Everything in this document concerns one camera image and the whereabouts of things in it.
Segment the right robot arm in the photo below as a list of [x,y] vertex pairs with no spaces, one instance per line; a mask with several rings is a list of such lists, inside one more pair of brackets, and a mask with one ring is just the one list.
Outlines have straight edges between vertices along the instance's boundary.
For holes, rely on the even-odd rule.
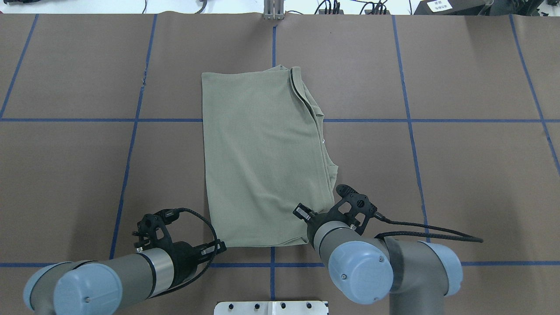
[[462,264],[448,247],[425,241],[366,238],[342,219],[328,219],[300,204],[294,215],[334,285],[354,303],[389,298],[391,315],[442,315],[444,299],[458,291]]

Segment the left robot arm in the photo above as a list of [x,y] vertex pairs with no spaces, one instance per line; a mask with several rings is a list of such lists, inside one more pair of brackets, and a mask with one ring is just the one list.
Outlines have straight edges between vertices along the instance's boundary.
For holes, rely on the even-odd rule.
[[201,275],[198,266],[208,267],[227,248],[217,240],[195,247],[180,241],[172,249],[48,265],[28,279],[24,304],[36,315],[112,315],[190,285]]

